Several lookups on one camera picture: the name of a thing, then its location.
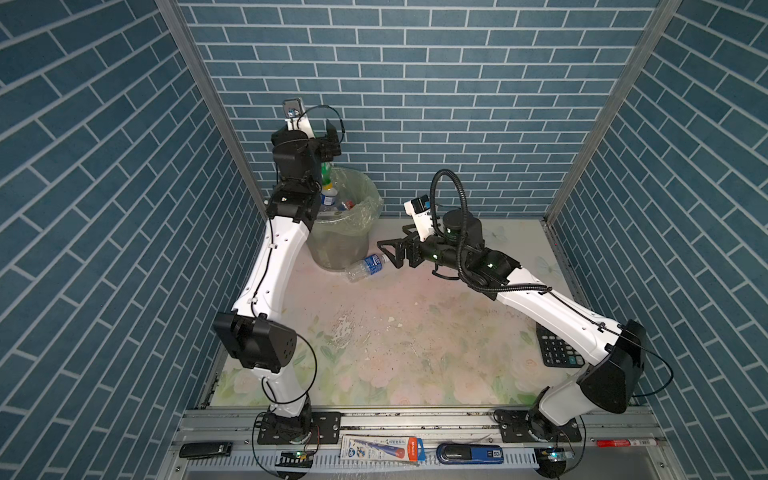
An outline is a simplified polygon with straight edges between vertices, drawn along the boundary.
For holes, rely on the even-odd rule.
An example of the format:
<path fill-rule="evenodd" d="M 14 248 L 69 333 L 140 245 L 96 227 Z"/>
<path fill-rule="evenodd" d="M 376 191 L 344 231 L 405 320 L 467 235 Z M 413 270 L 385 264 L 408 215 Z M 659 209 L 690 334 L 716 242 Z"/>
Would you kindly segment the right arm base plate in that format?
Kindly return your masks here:
<path fill-rule="evenodd" d="M 496 409 L 491 417 L 499 426 L 505 443 L 579 442 L 583 439 L 575 419 L 557 426 L 538 412 L 517 409 Z"/>

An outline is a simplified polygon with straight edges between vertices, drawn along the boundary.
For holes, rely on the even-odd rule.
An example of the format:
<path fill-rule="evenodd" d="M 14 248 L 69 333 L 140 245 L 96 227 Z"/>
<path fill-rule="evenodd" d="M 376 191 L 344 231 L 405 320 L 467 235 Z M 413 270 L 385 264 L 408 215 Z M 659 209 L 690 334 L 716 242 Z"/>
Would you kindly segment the blue red label bottle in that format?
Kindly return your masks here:
<path fill-rule="evenodd" d="M 350 200 L 339 201 L 336 207 L 339 211 L 350 211 L 355 207 L 355 203 Z"/>

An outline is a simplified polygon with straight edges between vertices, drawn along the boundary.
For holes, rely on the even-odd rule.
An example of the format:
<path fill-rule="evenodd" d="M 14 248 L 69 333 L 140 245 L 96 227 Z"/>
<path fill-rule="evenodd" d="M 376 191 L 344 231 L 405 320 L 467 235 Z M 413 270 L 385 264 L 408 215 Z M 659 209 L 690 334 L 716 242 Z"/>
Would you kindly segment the blue label water bottle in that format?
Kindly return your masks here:
<path fill-rule="evenodd" d="M 348 266 L 345 270 L 346 277 L 351 283 L 356 283 L 381 272 L 387 262 L 385 255 L 371 254 Z"/>

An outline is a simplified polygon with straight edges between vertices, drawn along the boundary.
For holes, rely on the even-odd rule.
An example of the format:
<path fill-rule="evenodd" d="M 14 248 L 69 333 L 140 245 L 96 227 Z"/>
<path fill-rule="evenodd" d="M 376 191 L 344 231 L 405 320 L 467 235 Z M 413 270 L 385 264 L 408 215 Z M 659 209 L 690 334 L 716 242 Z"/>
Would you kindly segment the green plastic bottle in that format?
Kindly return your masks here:
<path fill-rule="evenodd" d="M 331 171 L 332 165 L 330 162 L 323 162 L 321 164 L 321 185 L 323 187 L 332 183 Z"/>

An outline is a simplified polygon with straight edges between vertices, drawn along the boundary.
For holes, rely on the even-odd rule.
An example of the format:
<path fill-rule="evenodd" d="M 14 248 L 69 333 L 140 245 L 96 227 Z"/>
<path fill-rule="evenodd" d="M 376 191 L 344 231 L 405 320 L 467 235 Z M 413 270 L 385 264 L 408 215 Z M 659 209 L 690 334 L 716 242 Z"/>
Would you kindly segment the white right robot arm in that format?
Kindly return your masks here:
<path fill-rule="evenodd" d="M 413 222 L 398 239 L 377 246 L 395 268 L 423 262 L 454 270 L 454 280 L 513 308 L 556 334 L 582 357 L 577 374 L 540 392 L 526 415 L 530 433 L 544 441 L 596 409 L 626 411 L 644 372 L 644 327 L 621 324 L 560 295 L 511 256 L 486 245 L 481 221 L 468 209 L 456 173 L 441 169 L 428 194 L 404 205 Z"/>

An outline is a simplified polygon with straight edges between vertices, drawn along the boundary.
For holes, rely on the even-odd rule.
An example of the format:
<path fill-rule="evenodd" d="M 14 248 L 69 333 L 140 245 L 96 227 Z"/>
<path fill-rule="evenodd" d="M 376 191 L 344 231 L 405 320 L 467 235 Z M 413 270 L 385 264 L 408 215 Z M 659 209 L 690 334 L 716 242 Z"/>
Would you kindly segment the small blue label bottle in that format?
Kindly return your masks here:
<path fill-rule="evenodd" d="M 338 199 L 338 190 L 332 183 L 328 183 L 322 187 L 321 191 L 321 209 L 323 211 L 329 211 L 336 208 Z"/>

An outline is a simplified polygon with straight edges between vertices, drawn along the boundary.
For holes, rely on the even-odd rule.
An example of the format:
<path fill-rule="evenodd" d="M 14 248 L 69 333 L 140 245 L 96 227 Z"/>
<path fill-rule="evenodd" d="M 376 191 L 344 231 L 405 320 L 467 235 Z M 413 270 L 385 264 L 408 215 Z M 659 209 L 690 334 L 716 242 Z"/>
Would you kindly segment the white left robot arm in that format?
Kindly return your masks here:
<path fill-rule="evenodd" d="M 339 132 L 325 122 L 316 137 L 307 120 L 288 120 L 272 135 L 277 183 L 267 201 L 266 230 L 248 280 L 213 330 L 229 356 L 262 383 L 273 414 L 293 421 L 310 409 L 309 389 L 292 366 L 299 335 L 281 323 L 290 275 L 321 205 L 322 165 L 341 154 Z"/>

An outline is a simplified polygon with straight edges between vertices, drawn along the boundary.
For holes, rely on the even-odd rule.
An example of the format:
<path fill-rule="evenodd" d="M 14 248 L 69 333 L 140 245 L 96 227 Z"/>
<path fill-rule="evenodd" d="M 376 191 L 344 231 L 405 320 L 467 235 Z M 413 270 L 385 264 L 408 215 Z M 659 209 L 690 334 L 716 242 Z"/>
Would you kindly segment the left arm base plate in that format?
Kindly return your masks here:
<path fill-rule="evenodd" d="M 309 412 L 297 417 L 283 417 L 266 413 L 256 422 L 258 445 L 288 445 L 319 443 L 335 445 L 339 441 L 342 414 L 338 411 Z"/>

